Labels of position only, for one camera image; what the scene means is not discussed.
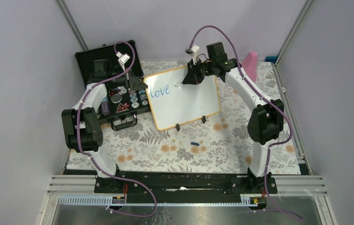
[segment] white wall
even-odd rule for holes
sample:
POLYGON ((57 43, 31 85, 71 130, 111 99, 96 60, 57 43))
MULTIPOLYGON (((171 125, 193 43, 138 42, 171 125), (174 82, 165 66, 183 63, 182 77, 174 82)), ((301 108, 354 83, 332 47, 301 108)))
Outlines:
MULTIPOLYGON (((134 39, 142 60, 188 59, 184 53, 204 25, 220 27, 239 57, 257 51, 276 56, 305 0, 65 0, 89 48, 134 39)), ((218 31, 203 30, 195 44, 222 41, 218 31)))
POLYGON ((0 1, 0 225, 31 225, 66 154, 61 111, 83 93, 80 47, 54 0, 0 1))
POLYGON ((312 169, 354 224, 354 1, 315 1, 280 63, 312 169))

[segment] blue object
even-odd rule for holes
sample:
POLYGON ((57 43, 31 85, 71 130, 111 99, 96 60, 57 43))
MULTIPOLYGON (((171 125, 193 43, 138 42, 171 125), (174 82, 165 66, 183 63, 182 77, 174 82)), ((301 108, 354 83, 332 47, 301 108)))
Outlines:
POLYGON ((265 62, 273 62, 273 63, 276 63, 276 60, 278 60, 278 57, 277 56, 267 56, 265 57, 265 62))

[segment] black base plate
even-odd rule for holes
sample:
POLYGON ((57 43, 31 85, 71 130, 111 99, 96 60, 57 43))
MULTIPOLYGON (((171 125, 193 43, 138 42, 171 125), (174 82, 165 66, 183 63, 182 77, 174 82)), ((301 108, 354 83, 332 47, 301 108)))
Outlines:
MULTIPOLYGON (((240 194, 257 194, 244 188, 247 178, 238 174, 169 173, 169 172, 118 172, 117 176, 142 182, 152 190, 158 203, 240 203, 240 194), (190 190, 179 190, 181 187, 190 190)), ((140 185, 113 178, 97 178, 95 193, 123 193, 123 185, 128 185, 129 203, 153 203, 152 196, 140 185)), ((278 192, 275 179, 268 181, 270 194, 278 192)))

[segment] floral tablecloth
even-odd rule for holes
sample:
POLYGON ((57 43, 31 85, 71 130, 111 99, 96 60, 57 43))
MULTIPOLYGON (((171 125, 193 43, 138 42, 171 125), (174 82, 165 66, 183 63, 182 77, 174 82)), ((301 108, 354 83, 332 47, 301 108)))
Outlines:
MULTIPOLYGON (((186 65, 184 61, 142 61, 145 75, 186 65)), ((280 98, 271 63, 260 62, 256 84, 270 97, 280 98)), ((113 131, 110 124, 101 127, 103 146, 121 170, 193 173, 246 173, 252 161, 252 144, 247 132, 250 110, 229 85, 217 80, 221 100, 220 113, 175 128, 158 131, 151 112, 138 115, 138 124, 113 131)), ((280 140, 288 137, 288 126, 280 140)), ((295 149, 290 141, 274 146, 270 171, 276 174, 300 174, 295 149)), ((94 170, 82 154, 71 150, 67 169, 94 170)))

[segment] handwritten word love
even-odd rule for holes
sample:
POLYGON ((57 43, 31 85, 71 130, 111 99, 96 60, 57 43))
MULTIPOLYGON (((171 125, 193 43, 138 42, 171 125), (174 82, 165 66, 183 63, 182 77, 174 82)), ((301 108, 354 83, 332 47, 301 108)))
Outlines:
POLYGON ((168 85, 166 85, 164 88, 161 88, 161 89, 155 91, 155 95, 152 95, 152 88, 150 88, 150 90, 151 90, 151 97, 152 98, 159 97, 160 95, 163 96, 164 94, 166 94, 166 95, 170 94, 170 91, 168 90, 168 85))

